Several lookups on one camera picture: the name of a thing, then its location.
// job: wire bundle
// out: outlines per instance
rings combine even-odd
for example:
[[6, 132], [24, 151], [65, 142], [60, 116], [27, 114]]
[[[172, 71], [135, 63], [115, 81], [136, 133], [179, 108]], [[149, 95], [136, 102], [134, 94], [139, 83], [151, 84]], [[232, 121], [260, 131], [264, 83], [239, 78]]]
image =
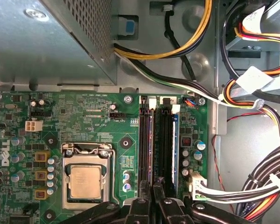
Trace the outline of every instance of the wire bundle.
[[115, 44], [114, 45], [115, 52], [127, 58], [137, 59], [137, 60], [152, 60], [152, 59], [159, 59], [159, 58], [174, 58], [174, 57], [184, 56], [190, 53], [191, 51], [193, 51], [203, 39], [206, 29], [210, 22], [211, 8], [212, 8], [212, 0], [205, 0], [204, 14], [196, 32], [193, 34], [193, 36], [190, 38], [190, 40], [187, 43], [185, 43], [183, 46], [181, 46], [178, 49], [175, 49], [167, 53], [150, 55], [150, 54], [143, 54], [134, 50], [130, 50], [118, 44]]

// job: cable tie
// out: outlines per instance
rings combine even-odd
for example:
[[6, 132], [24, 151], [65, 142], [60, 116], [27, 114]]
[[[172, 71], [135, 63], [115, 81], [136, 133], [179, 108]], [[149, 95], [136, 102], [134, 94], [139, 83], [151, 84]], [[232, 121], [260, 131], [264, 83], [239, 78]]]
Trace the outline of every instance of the cable tie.
[[174, 5], [170, 5], [170, 4], [163, 5], [162, 11], [163, 12], [174, 11]]
[[218, 96], [218, 100], [220, 100], [220, 101], [224, 100], [224, 95], [223, 95], [223, 94], [220, 94], [220, 95]]
[[248, 178], [249, 178], [253, 183], [255, 183], [257, 186], [259, 186], [259, 187], [262, 187], [262, 186], [263, 186], [263, 183], [262, 183], [261, 181], [259, 181], [259, 180], [256, 180], [256, 179], [254, 178], [254, 176], [252, 176], [251, 174], [248, 175]]
[[275, 174], [270, 174], [270, 180], [275, 184], [280, 190], [280, 179]]

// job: white wire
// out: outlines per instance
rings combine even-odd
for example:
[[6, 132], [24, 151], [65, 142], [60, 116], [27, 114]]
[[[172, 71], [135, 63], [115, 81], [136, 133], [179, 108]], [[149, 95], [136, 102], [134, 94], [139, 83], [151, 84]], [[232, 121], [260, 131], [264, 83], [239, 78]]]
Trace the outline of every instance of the white wire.
[[[131, 66], [133, 66], [141, 75], [143, 75], [144, 77], [148, 78], [149, 80], [153, 81], [153, 82], [156, 82], [155, 80], [153, 80], [152, 78], [148, 77], [147, 74], [145, 74], [141, 69], [139, 69], [137, 66], [135, 66], [129, 59], [127, 59], [126, 57], [120, 55], [119, 53], [115, 52], [115, 54], [120, 57], [121, 59], [125, 60], [127, 63], [129, 63]], [[168, 84], [170, 85], [173, 85], [173, 86], [176, 86], [176, 87], [180, 87], [180, 88], [183, 88], [183, 89], [186, 89], [188, 91], [191, 91], [191, 92], [194, 92], [194, 93], [197, 93], [198, 95], [202, 96], [202, 97], [205, 97], [217, 104], [221, 104], [221, 105], [224, 105], [224, 106], [228, 106], [228, 107], [236, 107], [238, 108], [238, 106], [235, 106], [235, 105], [230, 105], [230, 104], [226, 104], [226, 103], [223, 103], [222, 101], [220, 101], [219, 99], [215, 99], [213, 97], [210, 97], [208, 96], [207, 94], [205, 94], [204, 92], [198, 90], [198, 89], [195, 89], [193, 87], [190, 87], [190, 86], [186, 86], [186, 85], [182, 85], [182, 84], [176, 84], [176, 83], [169, 83]]]

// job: yellow wire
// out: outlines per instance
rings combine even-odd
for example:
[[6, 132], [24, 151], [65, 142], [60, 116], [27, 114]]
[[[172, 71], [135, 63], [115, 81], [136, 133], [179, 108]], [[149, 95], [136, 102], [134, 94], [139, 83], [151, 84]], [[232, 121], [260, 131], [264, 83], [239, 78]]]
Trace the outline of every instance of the yellow wire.
[[[236, 33], [236, 35], [239, 37], [239, 38], [243, 38], [243, 36], [238, 32], [238, 29], [235, 27], [234, 28], [234, 31]], [[277, 40], [270, 40], [270, 39], [257, 39], [258, 41], [273, 41], [273, 42], [279, 42], [280, 41], [277, 41]], [[266, 71], [265, 72], [267, 75], [275, 75], [275, 74], [280, 74], [280, 70], [277, 70], [277, 71]]]
[[203, 17], [201, 19], [201, 22], [200, 22], [196, 32], [191, 37], [191, 39], [185, 45], [180, 47], [179, 49], [170, 51], [168, 53], [162, 53], [162, 54], [157, 54], [157, 55], [138, 55], [138, 54], [126, 52], [126, 51], [123, 51], [123, 50], [120, 50], [117, 48], [115, 48], [115, 51], [127, 58], [139, 59], [139, 60], [151, 60], [151, 59], [158, 59], [158, 58], [164, 58], [167, 56], [171, 56], [175, 53], [185, 50], [188, 47], [190, 47], [193, 43], [195, 43], [195, 41], [202, 35], [203, 31], [206, 29], [208, 21], [210, 20], [211, 8], [212, 8], [212, 0], [206, 0], [204, 14], [203, 14]]

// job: white connector plug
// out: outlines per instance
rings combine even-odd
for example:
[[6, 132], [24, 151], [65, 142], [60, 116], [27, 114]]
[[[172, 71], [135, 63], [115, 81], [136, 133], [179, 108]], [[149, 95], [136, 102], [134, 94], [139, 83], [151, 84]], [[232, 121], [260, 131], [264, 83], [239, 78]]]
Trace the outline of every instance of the white connector plug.
[[199, 184], [207, 185], [207, 180], [203, 178], [198, 172], [190, 173], [189, 178], [189, 192], [193, 200], [195, 201], [206, 201], [208, 198], [205, 196], [198, 194], [197, 191], [199, 190]]
[[40, 132], [42, 131], [42, 120], [29, 120], [25, 121], [25, 131], [26, 132]]

